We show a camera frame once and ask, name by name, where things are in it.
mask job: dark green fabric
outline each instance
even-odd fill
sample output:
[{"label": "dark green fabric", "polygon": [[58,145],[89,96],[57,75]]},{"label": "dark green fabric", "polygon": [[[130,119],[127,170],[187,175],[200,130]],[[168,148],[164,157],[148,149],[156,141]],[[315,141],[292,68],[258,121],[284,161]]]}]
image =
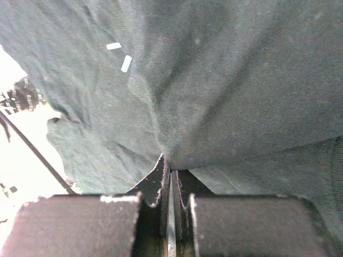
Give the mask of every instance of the dark green fabric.
[{"label": "dark green fabric", "polygon": [[305,194],[343,241],[342,22],[336,0],[4,0],[0,44],[63,113],[48,138],[84,192],[125,192],[162,152],[217,193]]}]

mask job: white surface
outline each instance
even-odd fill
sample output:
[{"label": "white surface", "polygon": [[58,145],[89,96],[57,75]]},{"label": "white surface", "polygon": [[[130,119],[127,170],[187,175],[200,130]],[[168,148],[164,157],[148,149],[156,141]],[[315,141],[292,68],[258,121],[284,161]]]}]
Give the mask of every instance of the white surface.
[{"label": "white surface", "polygon": [[0,45],[0,92],[6,93],[15,82],[27,74],[19,64],[11,58]]},{"label": "white surface", "polygon": [[[6,93],[15,82],[26,75],[19,64],[0,46],[0,92]],[[51,166],[66,179],[62,159],[46,139],[48,119],[58,116],[59,113],[46,105],[33,112],[22,111],[9,115],[8,118],[28,137]],[[18,189],[8,199],[0,188],[2,214],[0,218],[3,219],[4,216],[9,218],[7,222],[0,224],[0,250],[11,232],[16,212],[24,202],[37,199],[38,196],[66,194],[66,190],[11,128],[10,134],[11,142],[9,143],[0,125],[0,183],[9,187],[15,186]]]},{"label": "white surface", "polygon": [[131,56],[129,56],[129,55],[125,56],[124,63],[123,63],[123,66],[122,66],[122,72],[127,72],[128,71],[128,69],[130,67],[131,60],[132,60]]},{"label": "white surface", "polygon": [[112,43],[112,44],[107,44],[106,45],[106,48],[108,50],[113,50],[113,49],[118,49],[118,48],[121,48],[122,46],[120,45],[120,43]]}]

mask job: wrinkled fabric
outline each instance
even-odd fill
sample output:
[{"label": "wrinkled fabric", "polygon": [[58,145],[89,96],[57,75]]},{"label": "wrinkled fabric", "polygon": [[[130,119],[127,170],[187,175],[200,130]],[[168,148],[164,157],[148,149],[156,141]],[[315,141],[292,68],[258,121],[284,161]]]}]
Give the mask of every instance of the wrinkled fabric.
[{"label": "wrinkled fabric", "polygon": [[335,0],[4,0],[0,44],[62,113],[48,139],[84,192],[123,193],[164,153],[217,193],[305,194],[343,238],[342,22]]}]

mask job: black wire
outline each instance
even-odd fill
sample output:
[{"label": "black wire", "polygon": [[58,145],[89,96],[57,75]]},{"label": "black wire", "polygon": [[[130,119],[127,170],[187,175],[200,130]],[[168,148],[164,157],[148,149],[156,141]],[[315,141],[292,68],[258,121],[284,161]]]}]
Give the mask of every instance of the black wire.
[{"label": "black wire", "polygon": [[50,165],[50,163],[44,158],[44,156],[35,148],[35,146],[28,140],[26,136],[6,117],[5,114],[0,110],[0,123],[4,126],[8,140],[10,141],[10,134],[8,130],[8,124],[12,129],[19,135],[19,137],[24,141],[24,143],[30,148],[30,150],[38,157],[38,159],[44,164],[45,167],[50,171],[50,173],[56,178],[56,180],[63,186],[64,189],[69,194],[77,194],[71,189],[71,187],[64,181],[61,175]]}]

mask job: black metal bracket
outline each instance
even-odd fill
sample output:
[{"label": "black metal bracket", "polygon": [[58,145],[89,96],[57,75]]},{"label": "black metal bracket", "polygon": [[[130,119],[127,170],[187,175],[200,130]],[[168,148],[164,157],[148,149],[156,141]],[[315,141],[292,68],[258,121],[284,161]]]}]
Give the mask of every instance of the black metal bracket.
[{"label": "black metal bracket", "polygon": [[163,155],[126,194],[25,204],[1,256],[168,256],[170,204],[177,256],[343,256],[306,198],[216,195]]}]

